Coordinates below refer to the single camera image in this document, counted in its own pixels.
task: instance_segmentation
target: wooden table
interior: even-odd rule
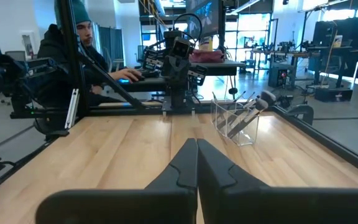
[[[358,169],[274,113],[244,147],[222,138],[208,114],[87,117],[0,185],[0,223],[34,223],[39,203],[65,189],[143,189],[188,138],[206,139],[271,186],[358,187]]]

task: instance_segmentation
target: hand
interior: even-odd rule
[[[125,79],[129,80],[130,83],[139,81],[138,78],[142,76],[140,72],[131,68],[125,68],[118,72],[111,72],[109,75],[114,80]]]
[[[100,95],[100,94],[102,94],[102,91],[103,91],[103,88],[101,86],[92,86],[92,88],[91,88],[91,92],[93,94]]]

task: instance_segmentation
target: green beanie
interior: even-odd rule
[[[55,15],[56,15],[56,24],[59,29],[62,28],[62,22],[60,20],[60,12],[58,9],[57,2],[61,0],[55,0]],[[75,24],[81,22],[90,21],[90,17],[85,9],[84,4],[80,0],[72,0],[71,5],[73,6],[74,20]]]

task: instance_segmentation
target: person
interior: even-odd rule
[[[48,31],[46,31],[44,39],[41,41],[37,58],[50,57],[58,64],[67,66],[69,58],[65,47],[66,43],[64,43],[63,39],[64,33],[62,32],[62,23],[60,21],[57,1],[58,0],[55,0],[55,15],[57,24],[51,24]],[[137,70],[125,68],[118,72],[108,71],[108,64],[105,59],[92,46],[93,26],[84,4],[80,0],[73,0],[72,6],[77,34],[80,36],[80,39],[86,48],[86,53],[96,62],[95,64],[105,72],[108,72],[108,74],[115,80],[125,79],[129,80],[130,83],[138,81],[139,77],[141,77],[141,73]],[[99,74],[94,73],[88,67],[85,67],[83,70],[85,82],[89,88],[88,101],[90,106],[98,106],[101,103],[120,102],[114,98],[101,95],[103,90],[103,80]],[[40,96],[41,101],[45,102],[47,106],[68,106],[73,90],[72,83],[72,77],[66,77],[66,79],[61,77],[55,79],[51,78],[48,88],[44,88],[48,91],[43,91],[42,96]]]

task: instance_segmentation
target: clear acrylic container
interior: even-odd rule
[[[246,146],[256,141],[259,115],[251,116],[254,108],[243,108],[240,103],[211,101],[211,122],[226,138],[238,146]]]

